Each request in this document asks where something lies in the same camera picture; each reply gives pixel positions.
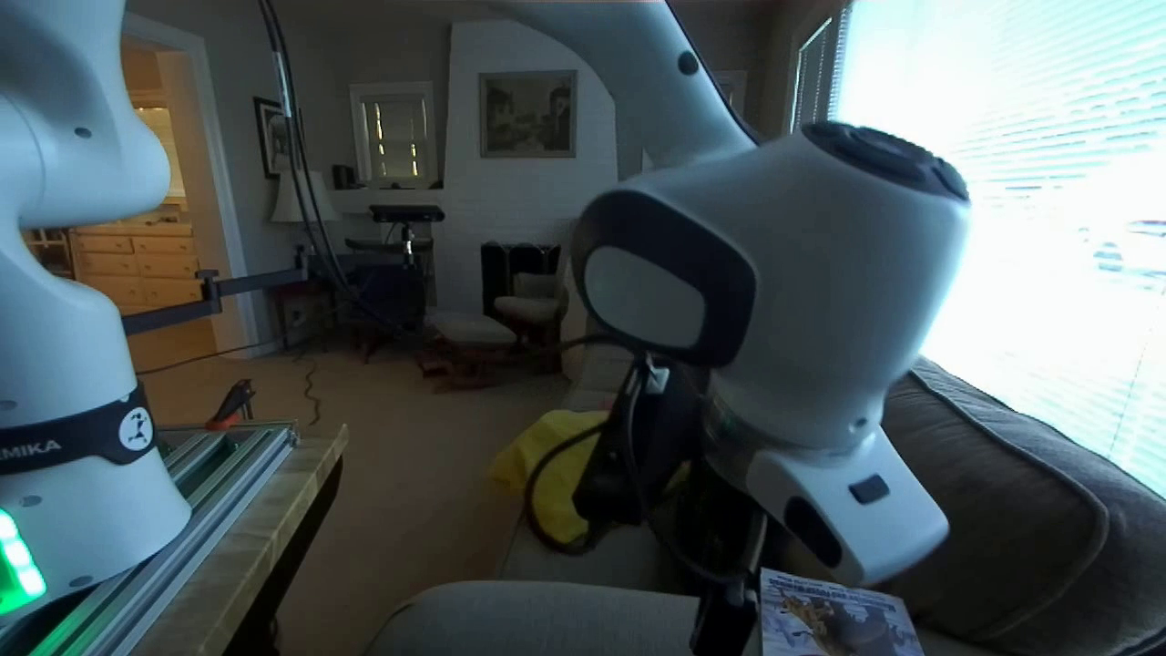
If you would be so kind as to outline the small white window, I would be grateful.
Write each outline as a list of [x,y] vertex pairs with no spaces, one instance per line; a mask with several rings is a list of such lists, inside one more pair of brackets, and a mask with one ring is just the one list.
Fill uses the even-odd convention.
[[357,179],[375,190],[431,190],[442,179],[433,84],[349,86]]

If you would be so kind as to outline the footstool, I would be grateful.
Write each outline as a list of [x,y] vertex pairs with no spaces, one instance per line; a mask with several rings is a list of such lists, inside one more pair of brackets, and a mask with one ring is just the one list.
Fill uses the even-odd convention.
[[419,364],[448,376],[485,378],[519,343],[511,327],[484,313],[436,311],[424,316],[424,330]]

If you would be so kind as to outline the magazine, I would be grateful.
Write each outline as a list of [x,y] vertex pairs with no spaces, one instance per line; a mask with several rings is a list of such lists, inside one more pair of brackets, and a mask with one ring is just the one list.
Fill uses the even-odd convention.
[[761,569],[759,656],[925,656],[906,606],[874,590]]

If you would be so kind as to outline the dark framed picture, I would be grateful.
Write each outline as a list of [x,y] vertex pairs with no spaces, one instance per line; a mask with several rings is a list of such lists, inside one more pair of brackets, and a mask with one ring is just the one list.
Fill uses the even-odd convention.
[[260,142],[260,157],[267,179],[275,181],[292,169],[292,131],[278,101],[253,97],[254,117]]

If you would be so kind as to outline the large framed picture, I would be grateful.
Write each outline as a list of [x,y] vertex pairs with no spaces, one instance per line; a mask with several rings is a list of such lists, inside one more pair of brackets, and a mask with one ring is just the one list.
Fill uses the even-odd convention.
[[482,158],[574,158],[578,72],[480,72]]

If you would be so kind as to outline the orange clamp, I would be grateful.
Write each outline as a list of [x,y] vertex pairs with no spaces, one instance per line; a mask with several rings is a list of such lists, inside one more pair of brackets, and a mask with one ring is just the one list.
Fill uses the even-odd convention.
[[204,428],[208,431],[229,431],[241,421],[253,419],[253,408],[251,398],[255,396],[250,379],[239,379],[230,387],[229,393],[222,398],[220,407],[215,415],[205,421]]

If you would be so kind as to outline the lamp with white shade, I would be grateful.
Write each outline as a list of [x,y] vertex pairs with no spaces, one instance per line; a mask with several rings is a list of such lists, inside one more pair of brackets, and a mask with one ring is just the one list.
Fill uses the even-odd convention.
[[276,202],[271,223],[303,224],[305,220],[338,221],[340,211],[333,207],[332,191],[319,170],[288,169],[280,172]]

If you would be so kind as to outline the wooden dresser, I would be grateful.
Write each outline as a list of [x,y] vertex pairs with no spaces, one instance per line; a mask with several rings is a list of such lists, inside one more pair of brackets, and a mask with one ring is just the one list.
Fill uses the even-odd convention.
[[113,221],[69,237],[77,280],[124,315],[201,302],[199,254],[187,221]]

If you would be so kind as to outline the black fireplace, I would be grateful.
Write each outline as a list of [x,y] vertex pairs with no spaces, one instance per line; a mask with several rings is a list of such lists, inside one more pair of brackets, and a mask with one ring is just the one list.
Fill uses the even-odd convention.
[[559,244],[489,241],[480,245],[483,310],[501,319],[496,299],[501,296],[550,298],[557,290]]

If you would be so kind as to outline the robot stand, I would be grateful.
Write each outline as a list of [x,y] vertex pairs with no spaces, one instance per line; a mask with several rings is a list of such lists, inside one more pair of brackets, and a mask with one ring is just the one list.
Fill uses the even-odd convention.
[[344,470],[347,428],[292,421],[162,429],[192,507],[146,563],[0,630],[0,656],[279,656],[278,611]]

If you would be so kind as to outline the grey sofa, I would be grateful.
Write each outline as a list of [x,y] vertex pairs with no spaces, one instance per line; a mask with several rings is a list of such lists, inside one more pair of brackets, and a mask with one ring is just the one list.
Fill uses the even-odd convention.
[[[1166,498],[929,360],[884,425],[951,528],[884,586],[926,656],[1166,656]],[[645,528],[570,557],[518,519],[496,579],[410,598],[363,656],[690,656],[696,615]]]

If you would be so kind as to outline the yellow cloth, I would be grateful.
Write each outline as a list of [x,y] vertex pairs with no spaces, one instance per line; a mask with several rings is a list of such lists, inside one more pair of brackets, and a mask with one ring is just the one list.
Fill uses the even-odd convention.
[[521,498],[538,544],[582,556],[616,525],[638,525],[623,412],[553,410],[496,456],[490,477]]

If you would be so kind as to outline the window with blinds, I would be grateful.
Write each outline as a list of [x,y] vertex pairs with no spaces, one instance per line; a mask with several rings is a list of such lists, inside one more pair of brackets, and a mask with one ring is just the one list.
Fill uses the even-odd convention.
[[965,179],[923,354],[1166,498],[1166,0],[819,0],[791,55],[788,128]]

